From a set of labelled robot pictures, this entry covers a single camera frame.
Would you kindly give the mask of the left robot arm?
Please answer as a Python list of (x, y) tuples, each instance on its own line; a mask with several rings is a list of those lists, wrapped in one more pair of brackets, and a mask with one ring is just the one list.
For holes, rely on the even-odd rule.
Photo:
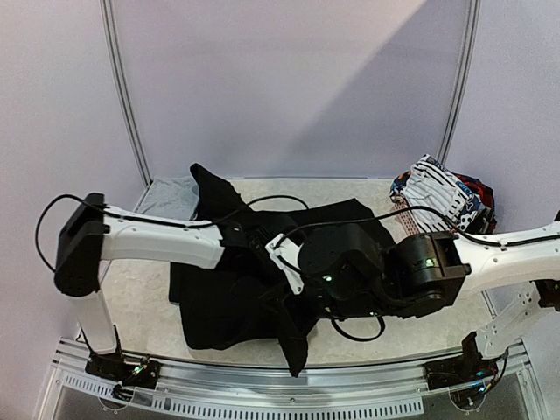
[(213, 270), (245, 242), (229, 226), (133, 213), (106, 204), (99, 192), (77, 202), (59, 233), (54, 283), (73, 303), (87, 343), (97, 354), (97, 367), (110, 379), (121, 380), (130, 372), (130, 361), (117, 351), (117, 334), (99, 279), (100, 263), (146, 260)]

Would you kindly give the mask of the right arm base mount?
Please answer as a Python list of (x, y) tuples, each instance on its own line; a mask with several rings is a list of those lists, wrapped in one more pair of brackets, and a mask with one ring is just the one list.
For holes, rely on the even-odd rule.
[(423, 376), (428, 389), (445, 389), (464, 385), (471, 382), (482, 382), (491, 379), (495, 385), (504, 375), (507, 361), (504, 360), (502, 370), (499, 370), (500, 358), (491, 360), (470, 359), (464, 354), (442, 360), (427, 362), (423, 365)]

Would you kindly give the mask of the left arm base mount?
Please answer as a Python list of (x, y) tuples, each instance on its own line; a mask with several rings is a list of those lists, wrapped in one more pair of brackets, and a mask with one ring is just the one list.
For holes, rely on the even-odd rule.
[(121, 353), (91, 353), (85, 372), (104, 380), (119, 382), (124, 387), (154, 389), (162, 366), (149, 357), (127, 359)]

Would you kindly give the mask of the black shirt with buttons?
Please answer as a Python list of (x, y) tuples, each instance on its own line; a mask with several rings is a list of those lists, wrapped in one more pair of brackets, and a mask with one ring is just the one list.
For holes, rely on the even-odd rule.
[(275, 339), (290, 375), (307, 362), (307, 336), (321, 314), (318, 291), (292, 294), (284, 273), (264, 246), (275, 236), (318, 222), (365, 219), (364, 230), (383, 247), (394, 245), (389, 231), (357, 199), (289, 212), (254, 211), (225, 179), (200, 164), (190, 173), (199, 187), (198, 221), (211, 221), (227, 247), (213, 269), (172, 263), (171, 302), (178, 304), (185, 342), (192, 350), (226, 350), (242, 342)]

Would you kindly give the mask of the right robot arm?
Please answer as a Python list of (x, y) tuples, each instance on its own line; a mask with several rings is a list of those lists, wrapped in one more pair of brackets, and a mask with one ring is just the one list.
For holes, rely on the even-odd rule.
[(297, 255), (302, 278), (340, 319), (367, 315), (421, 318), (458, 298), (522, 284), (520, 295), (473, 335), (474, 347), (452, 363), (469, 382), (502, 356), (538, 319), (559, 308), (559, 222), (503, 234), (414, 234), (382, 247), (362, 224), (314, 230)]

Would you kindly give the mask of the grey tank top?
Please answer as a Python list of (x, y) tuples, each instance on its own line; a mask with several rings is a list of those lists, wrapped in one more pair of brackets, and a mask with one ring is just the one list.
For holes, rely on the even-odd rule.
[(199, 202), (199, 186), (192, 176), (155, 177), (136, 211), (149, 216), (189, 221)]

